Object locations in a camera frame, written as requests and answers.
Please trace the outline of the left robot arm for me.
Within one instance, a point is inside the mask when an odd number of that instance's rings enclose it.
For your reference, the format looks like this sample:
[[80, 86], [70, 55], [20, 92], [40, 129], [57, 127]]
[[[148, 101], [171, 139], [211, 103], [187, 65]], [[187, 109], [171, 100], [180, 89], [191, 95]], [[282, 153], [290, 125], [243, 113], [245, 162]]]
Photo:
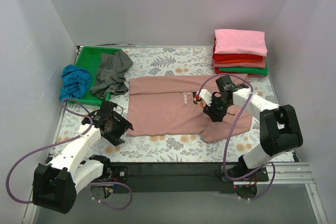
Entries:
[[113, 146], [124, 141], [122, 135], [132, 124], [116, 111], [118, 105], [102, 101], [98, 110], [82, 120], [75, 140], [71, 141], [48, 164], [39, 164], [34, 171], [33, 204], [66, 214], [73, 207], [78, 193], [87, 186], [102, 188], [104, 197], [112, 195], [117, 186], [123, 186], [128, 168], [114, 166], [102, 155], [86, 154], [101, 138]]

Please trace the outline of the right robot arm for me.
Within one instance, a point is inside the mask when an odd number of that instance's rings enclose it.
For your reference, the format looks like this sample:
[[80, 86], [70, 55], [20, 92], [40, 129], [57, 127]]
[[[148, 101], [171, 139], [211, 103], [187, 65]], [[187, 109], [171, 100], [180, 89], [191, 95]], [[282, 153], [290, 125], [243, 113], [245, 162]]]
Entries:
[[254, 93], [253, 86], [244, 78], [241, 84], [231, 80], [232, 74], [215, 76], [218, 90], [210, 93], [201, 86], [195, 98], [203, 101], [203, 112], [212, 122], [221, 122], [230, 106], [240, 107], [229, 130], [230, 140], [235, 126], [244, 111], [259, 121], [259, 144], [238, 159], [237, 165], [227, 169], [223, 161], [223, 173], [233, 182], [251, 180], [271, 160], [303, 145], [303, 137], [295, 109], [291, 105], [278, 105]]

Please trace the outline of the dusty pink printed t-shirt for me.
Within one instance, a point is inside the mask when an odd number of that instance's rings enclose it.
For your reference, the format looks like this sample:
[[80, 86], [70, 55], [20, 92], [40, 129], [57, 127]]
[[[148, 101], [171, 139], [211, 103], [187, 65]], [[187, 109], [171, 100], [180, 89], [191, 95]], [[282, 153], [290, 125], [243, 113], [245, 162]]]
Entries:
[[198, 134], [206, 143], [227, 138], [240, 107], [230, 106], [222, 122], [212, 122], [193, 94], [218, 90], [215, 76], [157, 76], [130, 80], [128, 136]]

